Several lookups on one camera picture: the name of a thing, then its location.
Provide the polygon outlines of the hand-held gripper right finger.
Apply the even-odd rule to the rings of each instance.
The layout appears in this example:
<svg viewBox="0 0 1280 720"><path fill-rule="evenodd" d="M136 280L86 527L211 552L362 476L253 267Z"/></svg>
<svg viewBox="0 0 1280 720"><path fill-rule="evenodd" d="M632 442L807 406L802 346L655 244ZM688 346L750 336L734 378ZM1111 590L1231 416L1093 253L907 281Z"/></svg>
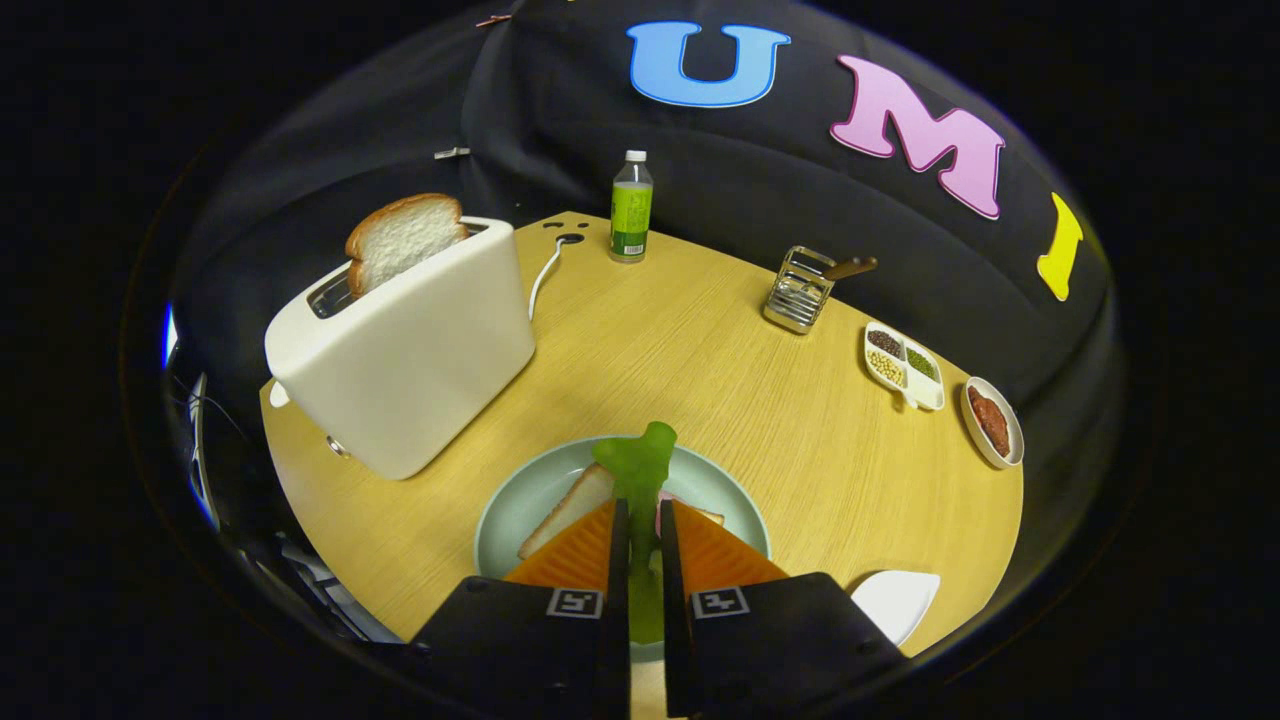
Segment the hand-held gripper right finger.
<svg viewBox="0 0 1280 720"><path fill-rule="evenodd" d="M660 505L671 717L822 719L908 657L829 575L791 577L685 503Z"/></svg>

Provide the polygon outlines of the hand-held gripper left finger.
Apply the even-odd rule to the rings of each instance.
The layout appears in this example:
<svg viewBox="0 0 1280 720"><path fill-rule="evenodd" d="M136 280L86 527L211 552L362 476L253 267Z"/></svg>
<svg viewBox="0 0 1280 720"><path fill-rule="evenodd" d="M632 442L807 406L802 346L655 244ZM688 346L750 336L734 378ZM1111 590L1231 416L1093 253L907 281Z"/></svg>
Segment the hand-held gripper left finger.
<svg viewBox="0 0 1280 720"><path fill-rule="evenodd" d="M500 579L463 579L410 666L475 719L630 715L628 509L602 503Z"/></svg>

